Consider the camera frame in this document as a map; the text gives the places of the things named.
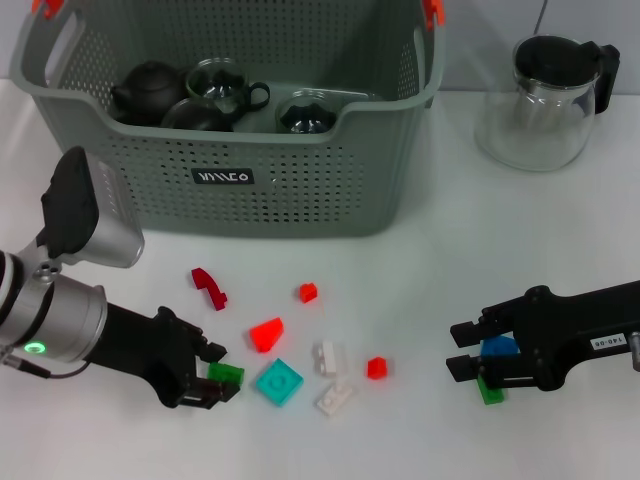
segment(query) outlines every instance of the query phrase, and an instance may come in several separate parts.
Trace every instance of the green indicator light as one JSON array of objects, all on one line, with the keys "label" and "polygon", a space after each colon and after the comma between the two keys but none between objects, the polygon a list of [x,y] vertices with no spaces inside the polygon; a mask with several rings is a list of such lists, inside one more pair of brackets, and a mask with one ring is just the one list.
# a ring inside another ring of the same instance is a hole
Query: green indicator light
[{"label": "green indicator light", "polygon": [[24,346],[24,351],[27,353],[33,353],[35,355],[40,355],[41,353],[44,353],[47,350],[47,347],[44,346],[44,343],[40,343],[40,342],[31,342],[31,343],[27,343]]}]

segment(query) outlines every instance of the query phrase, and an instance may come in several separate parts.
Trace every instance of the lego brick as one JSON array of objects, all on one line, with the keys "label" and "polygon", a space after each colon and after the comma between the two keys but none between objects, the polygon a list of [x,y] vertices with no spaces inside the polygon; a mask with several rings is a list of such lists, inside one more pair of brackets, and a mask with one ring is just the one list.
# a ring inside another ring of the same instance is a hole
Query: lego brick
[{"label": "lego brick", "polygon": [[305,283],[300,286],[300,300],[302,303],[309,303],[318,297],[318,287],[313,283]]},{"label": "lego brick", "polygon": [[282,320],[274,318],[249,330],[249,337],[260,353],[270,351],[284,332]]},{"label": "lego brick", "polygon": [[223,363],[212,363],[209,365],[207,378],[209,380],[215,380],[216,382],[235,383],[236,385],[242,386],[244,369]]},{"label": "lego brick", "polygon": [[304,378],[279,358],[260,376],[256,387],[278,407],[300,389]]},{"label": "lego brick", "polygon": [[518,352],[518,344],[513,338],[500,335],[484,340],[480,355],[482,357],[498,357],[501,355],[517,355]]},{"label": "lego brick", "polygon": [[351,398],[355,389],[343,382],[337,382],[327,390],[316,404],[327,416],[331,417]]},{"label": "lego brick", "polygon": [[325,377],[335,377],[338,374],[338,364],[333,342],[322,342],[318,347],[318,370]]},{"label": "lego brick", "polygon": [[367,377],[371,380],[380,380],[388,375],[387,361],[382,357],[376,357],[367,363]]},{"label": "lego brick", "polygon": [[495,405],[504,402],[504,392],[502,389],[489,390],[484,383],[482,375],[478,376],[478,389],[480,390],[480,395],[482,395],[482,400],[485,405]]},{"label": "lego brick", "polygon": [[216,310],[222,310],[227,303],[227,295],[220,291],[215,280],[201,268],[195,268],[191,270],[191,276],[193,277],[193,283],[198,290],[203,288],[207,289],[213,308]]}]

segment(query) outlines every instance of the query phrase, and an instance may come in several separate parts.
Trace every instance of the white wall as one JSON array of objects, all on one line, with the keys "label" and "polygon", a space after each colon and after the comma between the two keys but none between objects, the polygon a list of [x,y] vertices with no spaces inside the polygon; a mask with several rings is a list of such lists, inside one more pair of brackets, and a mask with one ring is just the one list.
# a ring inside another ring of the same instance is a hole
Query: white wall
[{"label": "white wall", "polygon": [[[7,77],[31,0],[0,1],[0,77]],[[484,90],[496,79],[508,80],[511,50],[533,32],[541,6],[542,0],[445,0],[443,88]],[[640,94],[639,21],[639,0],[549,0],[540,31],[615,45],[622,56],[616,92]]]}]

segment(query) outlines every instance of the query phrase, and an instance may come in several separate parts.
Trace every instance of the black tea cup handle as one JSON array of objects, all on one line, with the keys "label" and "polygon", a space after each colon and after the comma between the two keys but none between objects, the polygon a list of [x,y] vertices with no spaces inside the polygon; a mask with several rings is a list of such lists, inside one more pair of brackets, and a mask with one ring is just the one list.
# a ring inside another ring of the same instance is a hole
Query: black tea cup handle
[{"label": "black tea cup handle", "polygon": [[[263,100],[262,102],[258,102],[258,103],[251,103],[251,96],[254,90],[264,90],[267,93],[266,100]],[[266,83],[256,82],[249,87],[248,95],[249,95],[249,101],[247,102],[248,104],[247,110],[249,112],[257,112],[258,110],[269,105],[269,101],[271,100],[271,89],[269,88],[269,85],[267,85]]]}]

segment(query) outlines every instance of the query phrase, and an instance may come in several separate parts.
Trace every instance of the red triangular lego piece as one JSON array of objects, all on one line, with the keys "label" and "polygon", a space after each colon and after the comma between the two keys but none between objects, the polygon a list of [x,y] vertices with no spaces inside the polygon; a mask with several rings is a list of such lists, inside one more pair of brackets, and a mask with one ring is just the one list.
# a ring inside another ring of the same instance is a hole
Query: red triangular lego piece
[{"label": "red triangular lego piece", "polygon": [[249,337],[258,352],[266,353],[273,348],[283,332],[282,320],[274,318],[249,330]]}]

